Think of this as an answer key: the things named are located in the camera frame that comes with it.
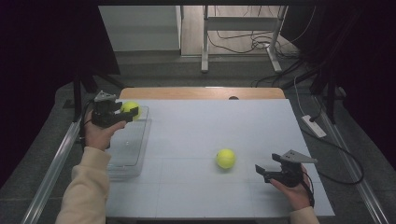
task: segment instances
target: human hand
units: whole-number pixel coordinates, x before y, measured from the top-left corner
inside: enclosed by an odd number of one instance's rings
[[[306,169],[303,165],[301,165],[301,168],[303,169],[303,172],[306,173]],[[270,182],[288,198],[289,203],[294,210],[300,210],[311,206],[308,193],[302,184],[299,184],[294,188],[289,188],[275,179],[271,179]],[[309,186],[308,177],[306,175],[304,175],[304,182]]]
[[[92,111],[87,114],[85,118],[86,123],[84,125],[85,128],[85,145],[87,147],[95,147],[102,151],[110,144],[111,137],[113,136],[114,132],[119,129],[123,129],[126,125],[126,121],[120,121],[108,128],[101,128],[92,124]]]

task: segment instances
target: yellow-green ball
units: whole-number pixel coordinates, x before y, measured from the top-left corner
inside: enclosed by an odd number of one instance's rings
[[[229,148],[224,148],[218,152],[216,162],[223,169],[230,169],[235,164],[235,154]]]
[[[138,109],[137,115],[134,116],[134,120],[137,120],[137,119],[139,119],[140,113],[141,113],[140,106],[139,106],[139,104],[138,104],[137,102],[134,102],[134,101],[125,102],[125,103],[121,106],[120,112],[121,112],[121,113],[123,113],[123,112],[129,112],[129,111],[131,111],[132,109],[134,109],[134,108],[136,108],[136,107],[138,107],[139,109]]]

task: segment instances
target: person's arm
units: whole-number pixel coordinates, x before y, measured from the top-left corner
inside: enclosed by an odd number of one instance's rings
[[[271,184],[279,189],[288,198],[293,212],[290,213],[291,224],[318,224],[318,218],[315,215],[314,208],[309,203],[308,193],[303,185],[299,184],[294,188],[288,188],[279,181],[271,179]],[[308,177],[304,176],[304,182],[309,186]]]
[[[81,163],[73,167],[72,182],[62,200],[56,223],[106,223],[106,199],[109,180],[106,173],[110,155],[105,149],[111,136],[126,122],[102,129],[88,122],[85,125],[86,147]]]

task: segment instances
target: wooden floor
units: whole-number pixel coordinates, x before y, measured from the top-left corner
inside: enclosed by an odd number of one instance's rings
[[[229,17],[276,17],[279,7],[275,6],[210,6],[209,17],[214,16],[229,16]],[[181,55],[201,55],[202,45],[204,39],[204,8],[203,6],[184,6],[184,19],[182,21],[181,31]],[[271,41],[272,33],[265,31],[209,31],[209,38],[211,42],[224,48],[232,49],[238,52],[245,52],[251,50],[252,38],[258,37],[258,41]],[[236,35],[246,35],[237,38],[227,38]],[[281,50],[284,53],[296,53],[298,50],[289,41],[283,37],[279,37]],[[209,54],[240,54],[227,49],[215,47],[209,42]],[[254,49],[251,52],[244,54],[266,54],[265,49]]]

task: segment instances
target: beige sleeve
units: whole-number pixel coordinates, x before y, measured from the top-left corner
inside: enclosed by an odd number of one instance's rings
[[[291,224],[319,224],[313,207],[306,207],[290,213]]]
[[[84,148],[81,163],[73,167],[72,182],[64,193],[56,223],[106,223],[109,161],[109,154]]]

